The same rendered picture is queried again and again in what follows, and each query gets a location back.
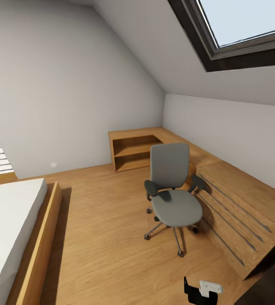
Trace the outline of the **swivel chair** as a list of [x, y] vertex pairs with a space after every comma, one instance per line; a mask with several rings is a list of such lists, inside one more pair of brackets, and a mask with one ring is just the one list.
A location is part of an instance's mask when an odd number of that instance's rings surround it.
[[[181, 188], [189, 175], [190, 147], [187, 143], [157, 144], [151, 146], [150, 151], [150, 180], [144, 182], [147, 190], [147, 199], [151, 201], [156, 216], [155, 221], [161, 221], [152, 230], [145, 234], [145, 239], [160, 225], [172, 227], [178, 256], [182, 257], [174, 227], [193, 226], [193, 233], [198, 233], [198, 223], [204, 216], [203, 208], [197, 198], [192, 194], [196, 187], [205, 190], [206, 185], [197, 175], [191, 175], [194, 182], [189, 191], [175, 189]], [[170, 190], [159, 191], [170, 188]], [[149, 196], [152, 196], [149, 198]]]

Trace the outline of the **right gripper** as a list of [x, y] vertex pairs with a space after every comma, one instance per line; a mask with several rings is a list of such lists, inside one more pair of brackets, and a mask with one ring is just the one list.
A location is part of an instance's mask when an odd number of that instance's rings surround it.
[[209, 298], [201, 295], [198, 288], [188, 286], [186, 277], [184, 278], [184, 292], [188, 294], [189, 303], [195, 305], [217, 305], [217, 294], [209, 292]]

